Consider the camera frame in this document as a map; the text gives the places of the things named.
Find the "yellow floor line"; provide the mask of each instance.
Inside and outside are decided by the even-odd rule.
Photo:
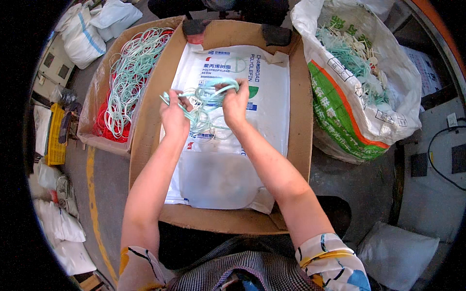
[[[103,246],[102,238],[100,237],[100,230],[99,230],[99,220],[98,220],[98,213],[97,213],[97,204],[96,204],[96,188],[94,186],[94,156],[96,154],[96,148],[88,147],[88,157],[87,157],[87,164],[86,164],[86,176],[88,182],[88,192],[89,192],[89,210],[90,210],[90,217],[92,219],[92,226],[94,228],[94,235],[96,236],[97,244],[99,245],[100,253],[102,254],[103,261],[105,265],[109,269],[110,275],[112,276],[113,282],[115,286],[118,285],[118,277],[115,273],[115,270],[110,263],[109,256],[107,255],[107,251]]]

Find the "open cardboard box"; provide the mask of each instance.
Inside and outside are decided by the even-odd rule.
[[[110,49],[107,50],[107,53],[103,56],[99,67],[97,68],[94,76],[89,85],[89,89],[86,94],[86,100],[82,107],[81,116],[79,120],[78,132],[77,135],[79,139],[90,146],[96,147],[98,149],[103,149],[105,151],[130,157],[131,152],[131,142],[134,137],[134,131],[136,128],[138,120],[138,112],[141,107],[142,100],[146,95],[147,90],[142,92],[141,97],[139,98],[135,111],[133,113],[133,119],[130,128],[130,135],[127,142],[114,142],[108,140],[101,136],[96,136],[92,133],[94,123],[97,119],[97,113],[100,106],[105,101],[107,97],[107,92],[109,90],[109,78],[110,78],[110,66],[117,60],[117,54],[121,51],[123,45],[129,41],[137,33],[146,31],[151,27],[171,27],[177,30],[182,30],[181,22],[183,21],[184,16],[170,17],[161,20],[146,22],[141,25],[137,25],[131,28],[126,29],[121,33],[121,35],[113,42]]]
[[[312,150],[312,91],[309,70],[304,59],[301,36],[293,33],[286,47],[266,47],[260,24],[234,20],[214,20],[206,28],[205,50],[237,45],[257,46],[274,54],[280,51],[290,60],[290,126],[287,159],[309,180]],[[161,120],[159,95],[168,91],[173,82],[179,60],[186,45],[181,29],[173,34],[170,43],[151,75],[143,99],[139,120],[134,133],[131,162],[130,189],[137,176],[158,146]],[[164,204],[160,220],[176,226],[238,234],[287,233],[283,217],[275,207],[266,215],[254,210],[211,210],[192,208],[182,204]]]

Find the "concrete floor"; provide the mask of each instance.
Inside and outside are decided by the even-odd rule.
[[[297,1],[290,1],[293,6]],[[143,12],[143,17],[134,25],[158,19],[147,8],[147,1],[135,5]],[[215,19],[218,13],[206,11],[192,13],[194,18]],[[283,26],[291,27],[289,17]],[[68,83],[74,89],[81,103],[84,102],[90,81],[101,59],[97,59],[85,70],[75,68]],[[87,235],[84,243],[96,267],[109,281],[111,275],[101,255],[94,235],[89,210],[88,185],[86,178],[87,149],[82,144],[75,147],[71,142],[67,147],[64,170],[75,188],[80,222]],[[120,258],[120,235],[123,210],[128,195],[130,161],[121,156],[99,149],[95,152],[94,184],[98,222],[101,240],[110,259],[111,266],[118,275]],[[313,148],[310,185],[317,195],[335,195],[346,200],[352,209],[352,221],[344,238],[352,247],[356,246],[372,227],[373,223],[387,221],[391,206],[393,184],[393,150],[364,165],[356,166],[326,156]]]

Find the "hand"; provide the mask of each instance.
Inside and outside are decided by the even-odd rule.
[[[188,138],[190,122],[185,117],[183,110],[178,106],[178,101],[186,110],[191,111],[192,105],[186,97],[178,97],[182,91],[170,90],[170,106],[162,102],[160,105],[160,116],[164,125],[165,136],[183,139],[183,142]]]
[[[249,100],[249,82],[247,79],[236,79],[240,85],[238,92],[235,89],[226,91],[223,99],[223,115],[229,128],[234,129],[246,122],[246,105]]]

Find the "black cable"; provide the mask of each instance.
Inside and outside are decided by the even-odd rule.
[[[448,127],[448,128],[445,128],[445,129],[442,129],[441,131],[437,132],[434,137],[431,139],[431,142],[429,143],[429,147],[427,148],[427,156],[429,157],[429,161],[431,162],[431,166],[432,168],[440,175],[442,176],[445,180],[447,180],[448,182],[450,182],[451,184],[455,185],[458,189],[461,189],[463,191],[466,191],[466,188],[463,188],[461,186],[459,186],[457,183],[453,182],[452,180],[448,179],[447,177],[445,177],[445,175],[443,175],[442,173],[440,173],[439,170],[437,170],[437,168],[434,166],[434,164],[432,163],[432,159],[431,159],[431,155],[429,154],[431,152],[431,145],[432,145],[432,142],[434,141],[434,139],[439,135],[441,134],[442,132],[444,131],[447,131],[447,130],[454,130],[454,129],[466,129],[466,126],[465,125],[459,125],[459,126],[452,126],[452,127]]]

